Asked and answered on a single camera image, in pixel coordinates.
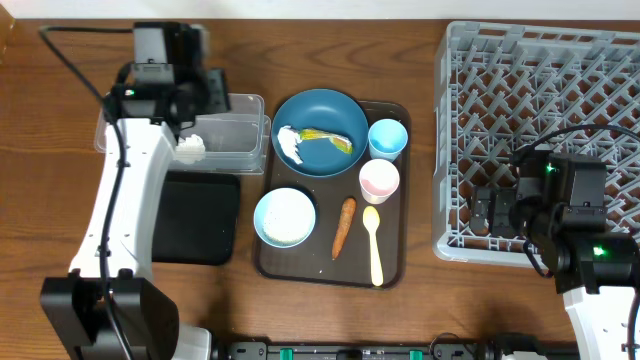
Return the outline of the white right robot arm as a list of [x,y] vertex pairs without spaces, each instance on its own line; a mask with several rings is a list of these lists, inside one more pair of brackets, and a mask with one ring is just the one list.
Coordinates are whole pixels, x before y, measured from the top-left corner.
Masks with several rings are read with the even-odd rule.
[[639,356],[639,248],[606,227],[607,168],[593,156],[540,149],[541,136],[511,155],[513,188],[475,187],[472,231],[520,235],[525,255],[553,279],[579,359]]

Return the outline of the yellow snack wrapper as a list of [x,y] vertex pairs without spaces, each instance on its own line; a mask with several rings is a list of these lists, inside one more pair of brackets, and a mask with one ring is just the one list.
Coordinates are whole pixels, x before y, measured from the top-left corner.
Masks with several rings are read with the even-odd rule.
[[336,149],[340,150],[341,152],[349,155],[353,153],[353,145],[351,141],[347,137],[342,135],[314,128],[307,128],[299,132],[299,138],[301,141],[325,139],[328,140]]

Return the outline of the white tissue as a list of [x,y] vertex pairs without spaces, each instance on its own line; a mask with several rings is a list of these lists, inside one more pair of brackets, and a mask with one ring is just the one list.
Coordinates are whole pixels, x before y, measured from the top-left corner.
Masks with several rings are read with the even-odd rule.
[[290,125],[282,126],[277,134],[277,140],[284,155],[296,165],[303,163],[298,153],[298,145],[302,142],[299,132]]
[[203,139],[197,134],[192,134],[186,138],[180,137],[175,148],[175,160],[191,165],[205,158],[206,147]]

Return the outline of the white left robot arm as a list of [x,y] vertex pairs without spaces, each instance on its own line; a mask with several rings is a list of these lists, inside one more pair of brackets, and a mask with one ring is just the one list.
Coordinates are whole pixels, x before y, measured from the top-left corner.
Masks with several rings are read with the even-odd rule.
[[97,94],[105,160],[93,212],[68,273],[44,280],[40,304],[73,359],[213,359],[213,334],[180,321],[153,282],[161,192],[180,133],[231,108],[226,77],[206,69],[208,33],[137,22],[134,57]]

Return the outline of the pink white cup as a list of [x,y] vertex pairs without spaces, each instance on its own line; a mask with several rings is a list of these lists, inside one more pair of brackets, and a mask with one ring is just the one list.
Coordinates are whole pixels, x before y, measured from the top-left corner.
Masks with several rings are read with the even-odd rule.
[[370,204],[378,205],[398,189],[400,174],[392,162],[373,159],[362,166],[358,180],[363,198]]

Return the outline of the light blue cup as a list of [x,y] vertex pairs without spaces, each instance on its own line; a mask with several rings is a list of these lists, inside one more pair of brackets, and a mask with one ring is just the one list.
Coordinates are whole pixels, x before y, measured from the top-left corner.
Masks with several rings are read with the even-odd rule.
[[395,161],[409,141],[405,126],[395,119],[376,121],[368,132],[369,153],[372,159]]

